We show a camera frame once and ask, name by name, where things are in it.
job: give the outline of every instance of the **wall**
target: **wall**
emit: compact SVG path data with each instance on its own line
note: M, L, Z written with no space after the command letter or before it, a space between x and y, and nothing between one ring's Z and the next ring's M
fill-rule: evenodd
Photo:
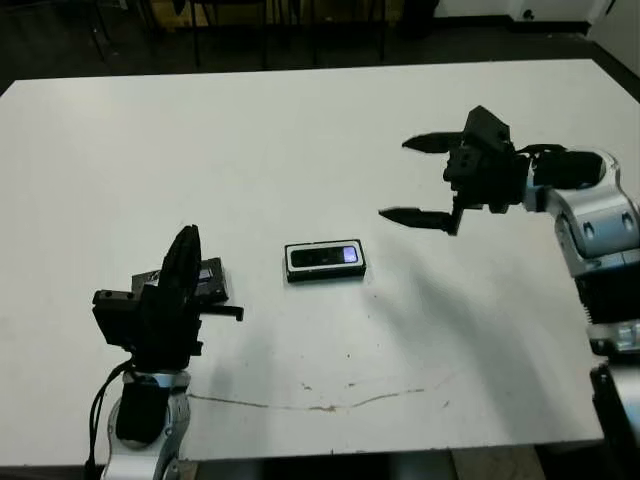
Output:
M574 22L594 21L611 0L511 0L509 14L522 20L522 14L531 10L536 21Z
M593 26L589 38L640 76L638 0L618 0L611 13Z

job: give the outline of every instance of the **chair leg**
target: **chair leg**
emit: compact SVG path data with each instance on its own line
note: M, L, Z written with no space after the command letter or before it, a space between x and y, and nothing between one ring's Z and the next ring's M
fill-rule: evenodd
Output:
M98 56L100 57L100 60L102 60L103 63L106 63L106 59L104 57L104 53L102 52L102 49L100 48L100 42L98 42L98 38L96 37L96 32L93 29L93 23L91 22L91 14L89 12L89 7L87 6L85 9L86 15L85 15L85 20L87 23L87 27L89 27L89 34L91 35L91 40L93 41L93 45L94 47L96 47L96 50L98 52Z
M316 0L311 0L311 49L313 52L313 65L318 65L318 46L316 45Z
M202 10L204 11L204 18L207 19L207 26L209 28L213 28L213 23L211 22L211 17L209 17L209 10L207 10L207 6L203 3Z
M108 43L111 43L111 38L109 38L109 32L107 32L107 27L104 24L104 18L102 18L102 13L100 13L100 7L98 7L98 1L93 1L93 8L96 12L96 16L98 17L98 22L100 23L100 29L102 30L102 35L104 35L105 40Z
M191 6L191 29L193 30L193 56L196 61L196 68L200 67L200 52L198 50L198 27L196 25L196 4L194 0L189 2Z
M384 62L386 27L387 27L387 0L380 0L380 61L381 62Z
M367 22L373 22L373 9L376 6L376 0L369 0L369 18L367 18Z
M262 69L267 69L267 0L262 1Z

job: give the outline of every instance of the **black cable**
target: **black cable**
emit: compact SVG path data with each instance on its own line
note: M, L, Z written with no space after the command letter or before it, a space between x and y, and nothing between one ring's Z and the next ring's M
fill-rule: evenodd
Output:
M98 435L98 422L100 421L100 412L102 411L102 402L104 400L104 394L107 391L107 387L113 382L122 372L130 370L133 367L133 361L131 359L126 362L122 362L116 368L114 368L107 380L96 393L93 402L91 403L91 410L89 411L89 458L84 464L84 480L97 480L98 470L96 468L95 447L96 438Z

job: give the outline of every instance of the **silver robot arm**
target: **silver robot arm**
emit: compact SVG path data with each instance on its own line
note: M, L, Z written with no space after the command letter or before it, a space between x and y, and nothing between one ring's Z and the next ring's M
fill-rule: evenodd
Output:
M607 361L591 372L593 403L605 438L629 478L640 471L640 213L620 188L616 160L600 150L531 145L516 150L509 126L483 107L462 132L413 137L403 146L449 152L444 180L451 213L381 210L414 228L456 235L465 209L504 214L523 204L549 212L580 301L592 351Z

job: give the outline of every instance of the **small black object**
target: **small black object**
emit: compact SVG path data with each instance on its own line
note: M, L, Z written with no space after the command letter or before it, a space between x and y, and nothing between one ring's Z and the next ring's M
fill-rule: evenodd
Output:
M116 436L143 445L153 442L164 427L171 389L143 382L125 383L116 419Z
M131 277L131 291L138 293L145 284L157 285L159 277L160 270L134 275ZM210 258L201 262L194 299L201 305L229 300L227 282L225 281L220 257Z
M289 283L362 277L367 270L360 240L286 245L284 256Z

